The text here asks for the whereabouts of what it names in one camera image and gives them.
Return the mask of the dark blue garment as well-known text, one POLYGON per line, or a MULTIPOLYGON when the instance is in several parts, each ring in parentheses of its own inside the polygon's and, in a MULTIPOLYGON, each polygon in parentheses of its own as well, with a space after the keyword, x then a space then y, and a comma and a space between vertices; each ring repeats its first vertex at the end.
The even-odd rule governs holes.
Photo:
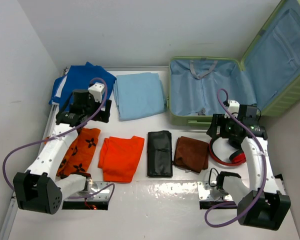
POLYGON ((49 104, 62 107, 73 90, 87 90, 94 78, 101 78, 105 81, 107 86, 106 99, 109 99, 116 77, 102 66, 86 62, 85 65, 72 65, 65 76, 54 81, 49 104))

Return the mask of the light blue garment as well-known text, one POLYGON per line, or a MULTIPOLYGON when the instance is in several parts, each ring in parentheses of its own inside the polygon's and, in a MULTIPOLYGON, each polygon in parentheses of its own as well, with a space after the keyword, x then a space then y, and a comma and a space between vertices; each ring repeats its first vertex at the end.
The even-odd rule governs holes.
POLYGON ((158 115, 166 110, 164 88, 157 73, 117 75, 113 94, 121 122, 158 115))

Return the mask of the plain orange cloth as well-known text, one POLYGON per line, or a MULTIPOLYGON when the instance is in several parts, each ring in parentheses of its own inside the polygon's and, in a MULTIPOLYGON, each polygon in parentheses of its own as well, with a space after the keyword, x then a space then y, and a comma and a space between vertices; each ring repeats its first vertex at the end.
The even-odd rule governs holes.
POLYGON ((132 138, 105 138, 97 166, 102 169, 103 180, 130 183, 140 162, 144 142, 144 138, 135 135, 132 138))

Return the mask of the orange black patterned cloth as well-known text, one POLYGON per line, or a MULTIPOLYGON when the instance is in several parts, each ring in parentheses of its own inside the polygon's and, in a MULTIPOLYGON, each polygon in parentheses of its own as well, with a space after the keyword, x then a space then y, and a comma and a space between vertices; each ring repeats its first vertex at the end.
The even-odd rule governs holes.
POLYGON ((56 176, 64 179, 71 174, 86 173, 95 154, 99 128, 83 128, 64 155, 56 176))

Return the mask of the black pouch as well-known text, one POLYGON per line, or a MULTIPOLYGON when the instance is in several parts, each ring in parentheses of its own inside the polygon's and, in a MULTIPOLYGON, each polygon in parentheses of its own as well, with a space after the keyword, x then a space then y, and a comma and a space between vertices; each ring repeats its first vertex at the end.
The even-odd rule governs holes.
POLYGON ((172 134, 167 130, 147 134, 147 176, 150 178, 173 176, 172 134))

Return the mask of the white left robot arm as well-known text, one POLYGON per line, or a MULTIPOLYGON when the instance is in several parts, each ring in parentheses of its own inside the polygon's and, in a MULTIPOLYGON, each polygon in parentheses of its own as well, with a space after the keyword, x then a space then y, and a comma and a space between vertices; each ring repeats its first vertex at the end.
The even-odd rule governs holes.
POLYGON ((87 173, 72 173, 58 179, 57 172, 67 150, 82 132, 88 121, 96 120, 106 103, 105 85, 95 83, 88 89, 76 89, 56 115, 52 135, 36 160, 25 172, 17 172, 13 187, 17 206, 21 210, 53 215, 64 200, 76 199, 77 193, 86 193, 90 198, 87 173))

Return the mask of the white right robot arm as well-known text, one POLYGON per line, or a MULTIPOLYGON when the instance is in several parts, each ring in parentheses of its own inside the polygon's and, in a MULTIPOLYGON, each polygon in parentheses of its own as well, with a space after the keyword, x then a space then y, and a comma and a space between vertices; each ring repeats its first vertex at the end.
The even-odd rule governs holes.
POLYGON ((213 145, 220 138, 226 139, 236 149, 227 165, 245 163, 249 185, 244 184, 238 173, 221 171, 213 188, 222 196, 231 196, 240 225, 277 231, 290 209, 291 200, 280 192, 273 175, 267 153, 268 135, 259 125, 259 109, 235 100, 226 100, 223 104, 226 113, 214 114, 207 131, 211 137, 210 155, 221 164, 213 145))

